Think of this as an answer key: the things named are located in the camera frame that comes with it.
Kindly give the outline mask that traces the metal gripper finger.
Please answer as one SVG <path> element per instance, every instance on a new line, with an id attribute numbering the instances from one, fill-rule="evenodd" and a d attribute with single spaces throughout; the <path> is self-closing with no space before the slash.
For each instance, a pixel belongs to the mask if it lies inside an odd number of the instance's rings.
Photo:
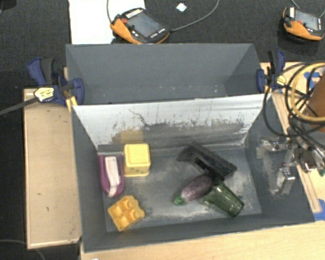
<path id="1" fill-rule="evenodd" d="M 259 145 L 256 147 L 257 159 L 262 159 L 266 154 L 280 151 L 279 137 L 261 138 Z"/>
<path id="2" fill-rule="evenodd" d="M 289 167 L 280 168 L 276 173 L 276 194 L 288 195 L 296 180 Z"/>

